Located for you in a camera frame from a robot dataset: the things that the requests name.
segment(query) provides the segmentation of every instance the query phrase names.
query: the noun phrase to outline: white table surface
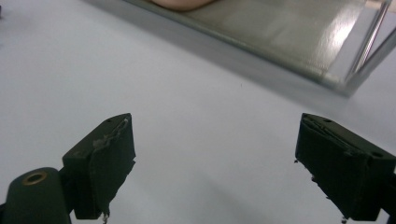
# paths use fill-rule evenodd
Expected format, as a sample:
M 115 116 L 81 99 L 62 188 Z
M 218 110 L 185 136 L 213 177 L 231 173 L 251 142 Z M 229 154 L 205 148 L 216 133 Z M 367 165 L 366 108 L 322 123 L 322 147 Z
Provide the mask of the white table surface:
M 137 157 L 114 224 L 340 223 L 293 163 L 304 112 L 396 154 L 395 51 L 347 99 L 119 0 L 0 4 L 0 203 L 14 178 L 62 168 L 68 149 L 126 112 Z

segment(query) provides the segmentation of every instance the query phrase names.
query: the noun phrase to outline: skin-colored object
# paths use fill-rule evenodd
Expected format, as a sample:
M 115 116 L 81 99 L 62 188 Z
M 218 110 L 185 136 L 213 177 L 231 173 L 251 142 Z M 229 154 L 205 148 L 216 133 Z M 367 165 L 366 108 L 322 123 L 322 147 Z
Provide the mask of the skin-colored object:
M 215 0 L 149 0 L 157 5 L 176 11 L 193 10 Z

